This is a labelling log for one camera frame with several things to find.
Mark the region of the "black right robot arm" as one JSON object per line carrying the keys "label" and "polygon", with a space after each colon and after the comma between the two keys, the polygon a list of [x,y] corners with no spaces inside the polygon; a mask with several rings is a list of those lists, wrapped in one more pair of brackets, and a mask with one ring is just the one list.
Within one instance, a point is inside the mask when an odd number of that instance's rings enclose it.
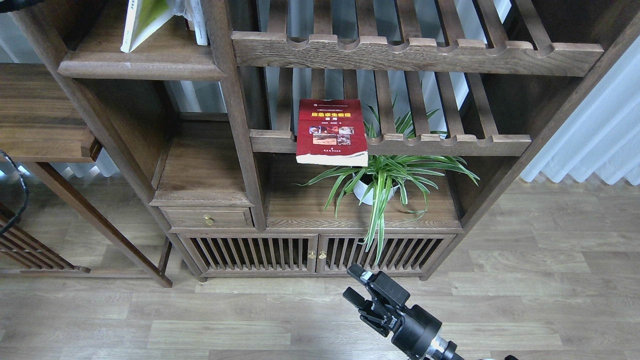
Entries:
{"label": "black right robot arm", "polygon": [[366,300],[352,287],[343,292],[359,312],[359,318],[382,337],[390,332],[391,342],[410,360],[461,360],[457,344],[439,335],[442,322],[419,305],[408,308],[410,293],[383,271],[374,274],[359,264],[347,273],[362,284],[371,295]]}

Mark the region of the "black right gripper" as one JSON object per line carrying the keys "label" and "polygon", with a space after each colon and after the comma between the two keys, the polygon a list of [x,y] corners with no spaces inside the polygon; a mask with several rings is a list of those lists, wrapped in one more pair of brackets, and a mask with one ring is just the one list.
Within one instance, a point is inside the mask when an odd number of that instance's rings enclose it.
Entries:
{"label": "black right gripper", "polygon": [[419,305],[406,307],[410,293],[383,271],[374,274],[359,264],[352,264],[347,273],[371,294],[366,300],[352,287],[347,287],[343,298],[359,312],[359,319],[375,332],[388,337],[391,344],[410,360],[446,360],[448,342],[439,336],[442,322]]}

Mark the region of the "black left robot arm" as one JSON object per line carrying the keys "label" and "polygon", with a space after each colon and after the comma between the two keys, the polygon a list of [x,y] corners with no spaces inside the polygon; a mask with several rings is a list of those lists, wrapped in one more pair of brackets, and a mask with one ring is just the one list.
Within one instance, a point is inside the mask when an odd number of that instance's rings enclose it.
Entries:
{"label": "black left robot arm", "polygon": [[[22,10],[28,7],[32,7],[40,0],[2,0],[1,2],[1,62],[2,63],[23,63],[23,64],[41,64],[42,60],[39,58],[34,50],[32,44],[26,40],[26,36],[23,32],[16,28],[15,20],[9,18],[7,13],[12,13],[18,10]],[[22,200],[18,210],[9,210],[7,216],[9,220],[7,223],[1,226],[0,234],[4,235],[10,230],[19,220],[19,217],[25,211],[29,199],[29,190],[25,184],[25,178],[19,170],[19,166],[13,159],[2,150],[2,157],[8,160],[9,175],[17,178],[17,189],[19,198]]]}

